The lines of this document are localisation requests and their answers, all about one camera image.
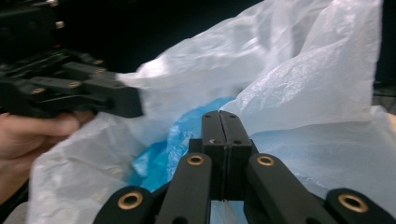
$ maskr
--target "screw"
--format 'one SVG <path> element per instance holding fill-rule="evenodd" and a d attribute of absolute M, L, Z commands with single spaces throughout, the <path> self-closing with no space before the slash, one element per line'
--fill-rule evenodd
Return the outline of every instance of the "screw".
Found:
<path fill-rule="evenodd" d="M 95 73 L 103 73 L 103 72 L 105 72 L 105 69 L 103 68 L 96 69 L 95 71 Z"/>
<path fill-rule="evenodd" d="M 71 83 L 69 84 L 69 87 L 70 87 L 70 88 L 75 88 L 75 87 L 78 87 L 79 85 L 81 85 L 80 82 L 71 82 Z"/>
<path fill-rule="evenodd" d="M 39 94 L 39 93 L 41 93 L 41 92 L 43 92 L 43 91 L 45 91 L 46 89 L 44 89 L 44 88 L 37 88 L 37 89 L 34 89 L 33 91 L 32 91 L 32 93 L 33 94 Z"/>
<path fill-rule="evenodd" d="M 62 29 L 64 28 L 64 22 L 63 21 L 57 21 L 55 22 L 56 29 Z"/>
<path fill-rule="evenodd" d="M 51 7 L 57 7 L 59 6 L 59 2 L 57 0 L 47 0 L 47 3 L 51 6 Z"/>
<path fill-rule="evenodd" d="M 103 63 L 102 60 L 96 60 L 95 62 L 93 62 L 93 64 L 101 64 L 101 63 Z"/>

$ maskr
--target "translucent plastic bag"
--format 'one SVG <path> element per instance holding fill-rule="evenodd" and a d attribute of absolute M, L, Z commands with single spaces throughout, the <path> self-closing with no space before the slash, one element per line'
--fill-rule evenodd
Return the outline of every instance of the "translucent plastic bag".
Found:
<path fill-rule="evenodd" d="M 384 113 L 370 112 L 379 12 L 378 0 L 266 0 L 120 74 L 141 90 L 145 116 L 100 114 L 41 156 L 28 223 L 91 223 L 127 185 L 144 148 L 166 139 L 186 112 L 224 96 L 236 97 L 223 109 L 241 118 L 259 150 L 284 160 L 310 190 L 357 189 L 395 216 L 395 137 Z M 371 156 L 381 163 L 370 165 Z M 241 222 L 238 211 L 222 219 L 229 205 L 214 207 L 216 223 Z"/>

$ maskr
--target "finger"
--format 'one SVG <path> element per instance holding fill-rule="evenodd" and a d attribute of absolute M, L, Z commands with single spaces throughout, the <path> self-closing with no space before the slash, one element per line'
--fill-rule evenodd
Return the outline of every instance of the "finger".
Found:
<path fill-rule="evenodd" d="M 14 175 L 29 175 L 35 159 L 41 154 L 49 151 L 53 146 L 54 144 L 46 143 L 35 150 L 20 155 L 17 158 L 13 158 L 10 160 L 2 159 L 0 161 L 3 163 L 4 170 L 7 173 Z"/>
<path fill-rule="evenodd" d="M 81 126 L 93 120 L 95 117 L 91 111 L 74 111 L 73 115 L 76 117 Z"/>
<path fill-rule="evenodd" d="M 388 118 L 390 120 L 390 125 L 392 126 L 393 131 L 396 132 L 396 116 L 392 114 L 388 114 Z"/>
<path fill-rule="evenodd" d="M 22 156 L 29 151 L 40 147 L 47 142 L 48 137 L 45 135 L 32 135 L 31 137 L 15 137 L 8 134 L 1 134 L 0 158 L 13 159 Z"/>
<path fill-rule="evenodd" d="M 61 114 L 55 119 L 35 119 L 6 114 L 0 119 L 8 134 L 18 137 L 32 135 L 66 136 L 79 128 L 78 119 L 71 114 Z"/>

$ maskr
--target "black plastic part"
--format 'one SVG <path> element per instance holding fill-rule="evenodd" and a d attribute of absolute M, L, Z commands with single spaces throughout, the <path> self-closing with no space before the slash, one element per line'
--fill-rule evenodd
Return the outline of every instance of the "black plastic part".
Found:
<path fill-rule="evenodd" d="M 29 81 L 37 86 L 62 94 L 82 93 L 82 83 L 77 80 L 55 77 L 32 77 Z"/>
<path fill-rule="evenodd" d="M 189 153 L 202 153 L 202 139 L 190 139 Z"/>
<path fill-rule="evenodd" d="M 25 83 L 9 77 L 0 77 L 0 106 L 11 114 L 36 118 L 54 118 L 57 111 L 41 110 L 29 104 L 19 87 Z"/>
<path fill-rule="evenodd" d="M 267 165 L 259 163 L 261 158 Z M 247 179 L 273 223 L 337 223 L 285 164 L 274 156 L 252 155 L 248 162 Z"/>
<path fill-rule="evenodd" d="M 50 6 L 0 8 L 0 58 L 17 60 L 53 45 Z"/>
<path fill-rule="evenodd" d="M 135 118 L 143 115 L 138 89 L 127 87 L 119 81 L 90 78 L 84 81 L 84 88 L 97 96 L 108 97 L 109 106 L 101 111 L 124 118 Z"/>
<path fill-rule="evenodd" d="M 331 190 L 327 194 L 325 207 L 340 224 L 396 223 L 383 208 L 352 189 Z"/>
<path fill-rule="evenodd" d="M 66 52 L 45 53 L 37 56 L 41 60 L 2 67 L 0 106 L 14 115 L 45 119 L 81 108 L 125 118 L 143 115 L 138 89 L 117 81 L 116 74 L 103 67 L 70 63 L 73 58 L 92 59 Z"/>
<path fill-rule="evenodd" d="M 139 193 L 142 196 L 141 203 L 135 208 L 123 209 L 119 207 L 120 201 L 128 204 L 128 197 L 123 200 L 122 196 L 128 195 L 128 193 Z M 129 196 L 132 200 L 136 200 L 136 197 Z M 105 205 L 99 211 L 97 217 L 95 218 L 93 224 L 143 224 L 146 223 L 146 219 L 149 214 L 150 207 L 153 203 L 153 196 L 151 193 L 139 187 L 126 187 L 115 192 L 107 200 Z"/>
<path fill-rule="evenodd" d="M 97 67 L 83 63 L 66 63 L 62 66 L 67 75 L 76 80 L 86 80 L 94 74 L 106 71 L 104 67 Z"/>
<path fill-rule="evenodd" d="M 272 224 L 259 196 L 250 184 L 247 185 L 244 213 L 248 224 Z"/>
<path fill-rule="evenodd" d="M 205 154 L 182 157 L 156 223 L 209 223 L 211 169 L 212 161 Z"/>
<path fill-rule="evenodd" d="M 62 49 L 62 53 L 70 55 L 73 57 L 74 61 L 90 64 L 90 65 L 105 65 L 102 60 L 97 60 L 91 56 L 89 53 L 79 52 L 71 49 Z"/>
<path fill-rule="evenodd" d="M 163 185 L 159 189 L 152 192 L 154 198 L 153 204 L 149 211 L 148 217 L 146 218 L 145 224 L 153 224 L 160 213 L 161 207 L 163 206 L 163 200 L 165 199 L 166 192 L 169 189 L 170 182 Z"/>
<path fill-rule="evenodd" d="M 248 137 L 241 120 L 236 115 L 226 111 L 220 111 L 219 115 L 228 148 L 225 199 L 242 201 L 245 198 L 244 193 L 247 183 L 245 169 L 248 165 L 248 159 L 258 151 Z"/>
<path fill-rule="evenodd" d="M 376 64 L 375 81 L 396 85 L 396 1 L 384 0 L 382 4 L 381 50 Z"/>
<path fill-rule="evenodd" d="M 223 200 L 225 197 L 226 178 L 226 139 L 218 111 L 212 111 L 202 116 L 202 152 L 213 162 L 211 199 Z"/>

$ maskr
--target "dark background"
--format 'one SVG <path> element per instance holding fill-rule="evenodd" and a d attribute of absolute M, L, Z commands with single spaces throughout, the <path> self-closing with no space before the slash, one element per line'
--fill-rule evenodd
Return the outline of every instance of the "dark background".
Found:
<path fill-rule="evenodd" d="M 58 13 L 64 47 L 87 51 L 125 73 L 259 2 L 79 0 L 62 4 Z"/>
<path fill-rule="evenodd" d="M 384 0 L 381 53 L 377 63 L 376 81 L 396 84 L 396 1 Z"/>

